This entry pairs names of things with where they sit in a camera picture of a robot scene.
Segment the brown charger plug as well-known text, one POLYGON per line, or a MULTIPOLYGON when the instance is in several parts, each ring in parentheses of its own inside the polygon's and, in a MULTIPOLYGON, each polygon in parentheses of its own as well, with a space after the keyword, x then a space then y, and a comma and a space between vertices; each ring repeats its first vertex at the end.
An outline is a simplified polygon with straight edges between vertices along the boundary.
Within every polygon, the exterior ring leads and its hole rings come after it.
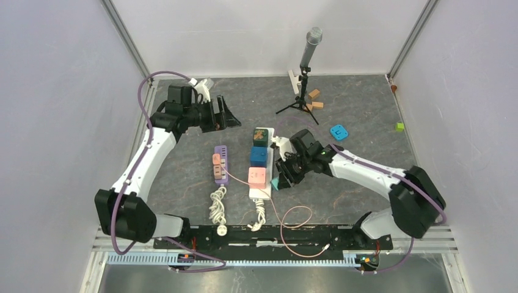
POLYGON ((213 175, 214 179, 217 180, 223 180, 226 178, 225 170, 222 168, 221 165, 214 165, 213 166, 213 175))

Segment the dark green cube socket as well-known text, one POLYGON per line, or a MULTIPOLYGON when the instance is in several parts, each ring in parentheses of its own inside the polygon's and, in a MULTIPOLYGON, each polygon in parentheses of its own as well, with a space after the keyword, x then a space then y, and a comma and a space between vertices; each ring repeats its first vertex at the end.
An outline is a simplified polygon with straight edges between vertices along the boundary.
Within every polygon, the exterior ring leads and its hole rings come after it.
POLYGON ((269 146, 269 130, 266 128, 255 128, 252 143, 254 147, 267 148, 269 146))

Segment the blue adapter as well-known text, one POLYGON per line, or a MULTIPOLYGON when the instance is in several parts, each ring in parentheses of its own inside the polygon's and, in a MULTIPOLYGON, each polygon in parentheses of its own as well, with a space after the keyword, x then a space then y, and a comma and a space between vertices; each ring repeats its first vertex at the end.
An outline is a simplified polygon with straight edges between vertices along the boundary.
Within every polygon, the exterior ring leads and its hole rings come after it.
POLYGON ((331 127, 330 134, 338 142, 341 142, 349 137, 349 132, 343 125, 335 125, 331 127))

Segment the teal plug adapter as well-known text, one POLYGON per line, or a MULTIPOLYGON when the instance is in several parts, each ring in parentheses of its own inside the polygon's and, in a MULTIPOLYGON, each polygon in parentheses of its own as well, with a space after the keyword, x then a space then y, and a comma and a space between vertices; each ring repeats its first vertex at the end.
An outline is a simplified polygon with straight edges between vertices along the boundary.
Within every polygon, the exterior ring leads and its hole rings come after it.
POLYGON ((271 179, 271 187, 274 188, 275 190, 279 190, 279 178, 278 177, 271 179))

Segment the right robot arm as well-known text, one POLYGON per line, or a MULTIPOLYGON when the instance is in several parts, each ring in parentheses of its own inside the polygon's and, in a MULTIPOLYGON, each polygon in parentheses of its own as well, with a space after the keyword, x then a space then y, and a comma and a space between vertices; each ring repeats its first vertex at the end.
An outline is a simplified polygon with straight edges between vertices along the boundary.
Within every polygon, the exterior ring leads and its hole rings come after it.
POLYGON ((367 212, 354 225, 353 242, 368 249, 385 235, 403 233, 421 239, 430 227, 446 222, 446 202, 429 175, 418 166, 405 170, 356 156, 341 146, 323 146, 308 129, 290 138, 274 136, 280 159, 278 189, 299 184, 309 172, 345 179, 376 192, 390 206, 367 212))

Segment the blue cube socket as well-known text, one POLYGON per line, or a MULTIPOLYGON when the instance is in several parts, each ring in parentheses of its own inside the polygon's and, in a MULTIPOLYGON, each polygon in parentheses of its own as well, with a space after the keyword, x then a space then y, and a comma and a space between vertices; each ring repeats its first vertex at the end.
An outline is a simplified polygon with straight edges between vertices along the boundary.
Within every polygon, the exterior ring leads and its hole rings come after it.
POLYGON ((268 163, 268 148, 252 147, 249 156, 251 167, 266 168, 268 163))

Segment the white multicolour power strip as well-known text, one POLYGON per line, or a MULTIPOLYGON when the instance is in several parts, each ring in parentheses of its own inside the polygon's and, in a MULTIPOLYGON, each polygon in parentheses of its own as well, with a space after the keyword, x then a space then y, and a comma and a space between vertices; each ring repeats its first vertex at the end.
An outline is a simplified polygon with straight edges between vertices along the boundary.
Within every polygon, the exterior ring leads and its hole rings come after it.
POLYGON ((274 152, 271 148, 274 128, 255 128, 249 154, 249 198, 253 201, 270 200, 274 152))

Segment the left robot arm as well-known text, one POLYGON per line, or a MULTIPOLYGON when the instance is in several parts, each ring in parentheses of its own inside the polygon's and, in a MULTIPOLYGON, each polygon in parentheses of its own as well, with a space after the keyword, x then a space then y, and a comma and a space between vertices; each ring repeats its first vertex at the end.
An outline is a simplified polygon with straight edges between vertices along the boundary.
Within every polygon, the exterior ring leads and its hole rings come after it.
POLYGON ((222 95, 207 101, 206 93, 201 86, 169 86, 167 99, 151 115, 150 126, 129 166, 110 189, 100 189, 95 195, 104 234, 141 243, 168 237, 180 249, 191 243, 188 219, 155 214, 147 198, 166 156, 189 128, 198 127, 206 133, 241 126, 222 95))

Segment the pink charger plug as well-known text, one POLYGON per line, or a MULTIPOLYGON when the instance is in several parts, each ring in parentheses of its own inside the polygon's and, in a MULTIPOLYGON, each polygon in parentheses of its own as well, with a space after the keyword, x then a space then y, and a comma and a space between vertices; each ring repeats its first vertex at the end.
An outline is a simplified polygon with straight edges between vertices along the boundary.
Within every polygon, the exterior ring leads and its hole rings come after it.
POLYGON ((213 165, 220 165, 221 164, 221 156, 219 153, 214 153, 212 155, 212 162, 213 165))

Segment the purple USB power strip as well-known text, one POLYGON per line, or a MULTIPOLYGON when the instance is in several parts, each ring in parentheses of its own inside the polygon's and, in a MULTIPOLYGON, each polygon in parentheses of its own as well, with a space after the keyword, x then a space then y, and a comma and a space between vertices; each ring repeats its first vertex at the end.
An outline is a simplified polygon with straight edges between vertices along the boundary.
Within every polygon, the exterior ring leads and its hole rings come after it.
POLYGON ((218 145, 214 147, 212 155, 214 182, 220 186, 228 185, 228 175, 226 172, 226 163, 228 159, 228 148, 226 145, 218 145))

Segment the pink cube socket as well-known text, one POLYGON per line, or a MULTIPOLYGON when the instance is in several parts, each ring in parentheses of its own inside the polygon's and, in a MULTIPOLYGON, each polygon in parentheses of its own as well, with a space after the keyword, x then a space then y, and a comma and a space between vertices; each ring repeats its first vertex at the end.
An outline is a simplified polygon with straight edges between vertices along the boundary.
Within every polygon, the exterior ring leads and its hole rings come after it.
POLYGON ((266 188, 267 169, 264 167, 250 167, 248 170, 247 183, 251 189, 266 188))

